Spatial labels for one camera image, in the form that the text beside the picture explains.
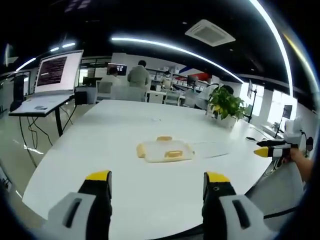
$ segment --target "monitor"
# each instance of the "monitor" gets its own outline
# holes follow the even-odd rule
[[[127,65],[124,64],[118,64],[118,63],[108,63],[107,73],[109,74],[110,68],[116,68],[118,70],[119,76],[125,76],[127,75]]]
[[[35,93],[73,90],[83,50],[41,59]]]

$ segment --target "plastic food container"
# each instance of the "plastic food container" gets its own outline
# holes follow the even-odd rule
[[[191,160],[195,152],[189,144],[172,140],[170,136],[160,136],[156,141],[146,141],[136,147],[139,158],[148,163],[169,163]]]

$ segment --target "potted plant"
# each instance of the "potted plant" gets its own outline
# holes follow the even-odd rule
[[[230,94],[224,87],[217,87],[213,90],[208,106],[215,114],[217,122],[226,128],[232,128],[246,111],[244,101]]]

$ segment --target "cable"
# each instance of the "cable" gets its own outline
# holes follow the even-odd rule
[[[49,143],[51,144],[51,146],[53,146],[53,144],[52,144],[52,142],[51,142],[51,140],[50,140],[50,136],[36,124],[36,120],[37,120],[37,119],[38,119],[38,118],[36,118],[36,119],[33,121],[34,125],[36,126],[37,129],[39,129],[41,132],[43,132],[43,133],[48,137]]]
[[[32,125],[32,124],[30,124],[29,117],[26,117],[26,119],[27,119],[28,124],[29,124],[28,129],[29,129],[29,131],[31,132],[33,148],[34,148],[34,149],[37,149],[37,148],[38,148],[38,133],[37,133],[37,131],[32,130],[32,128],[31,128],[31,125]]]
[[[75,113],[75,110],[76,110],[77,106],[78,106],[78,105],[75,105],[75,107],[74,107],[74,109],[73,109],[73,111],[72,111],[72,113],[71,113],[71,116],[69,117],[68,121],[66,121],[66,123],[65,123],[65,125],[64,125],[64,127],[63,127],[63,129],[62,129],[62,132],[65,130],[68,122],[71,120],[73,114]]]
[[[68,118],[70,118],[69,113],[68,113],[66,110],[64,110],[64,108],[63,108],[62,106],[61,106],[60,108],[61,108],[62,111],[65,112],[65,114],[68,116]]]
[[[26,150],[27,150],[27,152],[28,152],[28,154],[29,154],[29,156],[30,156],[30,158],[31,158],[31,161],[32,161],[33,165],[35,166],[35,168],[37,168],[37,164],[36,164],[36,162],[35,162],[35,159],[34,159],[34,157],[32,156],[32,154],[31,154],[31,152],[30,152],[30,150],[29,150],[29,148],[28,148],[28,146],[27,146],[26,140],[25,140],[24,131],[22,130],[22,125],[21,125],[21,117],[19,117],[19,123],[20,123],[20,131],[21,131],[21,135],[22,135],[22,139],[23,139],[25,148],[26,148]]]

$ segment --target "man in gray shirt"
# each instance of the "man in gray shirt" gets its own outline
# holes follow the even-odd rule
[[[144,88],[150,82],[149,72],[145,69],[147,63],[140,60],[138,66],[134,67],[128,75],[130,87]]]

